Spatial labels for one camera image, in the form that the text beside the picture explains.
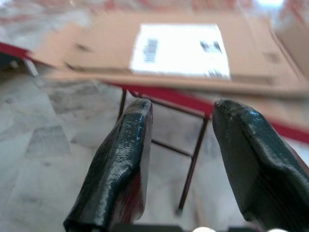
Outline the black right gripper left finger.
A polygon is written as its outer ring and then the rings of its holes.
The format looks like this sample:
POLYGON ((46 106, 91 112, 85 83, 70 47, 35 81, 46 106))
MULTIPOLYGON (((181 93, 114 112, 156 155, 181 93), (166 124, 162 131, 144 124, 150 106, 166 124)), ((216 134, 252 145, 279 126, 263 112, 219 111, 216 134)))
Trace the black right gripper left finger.
POLYGON ((110 230, 140 219, 146 204, 153 106, 133 101, 97 149, 66 230, 110 230))

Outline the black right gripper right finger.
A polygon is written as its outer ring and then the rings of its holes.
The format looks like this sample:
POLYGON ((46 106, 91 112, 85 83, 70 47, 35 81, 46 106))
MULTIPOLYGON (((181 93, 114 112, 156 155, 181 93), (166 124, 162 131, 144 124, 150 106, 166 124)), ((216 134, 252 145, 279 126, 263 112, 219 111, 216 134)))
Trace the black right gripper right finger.
POLYGON ((264 231, 308 231, 309 170, 266 118, 247 105, 218 100, 212 124, 244 219, 264 231))

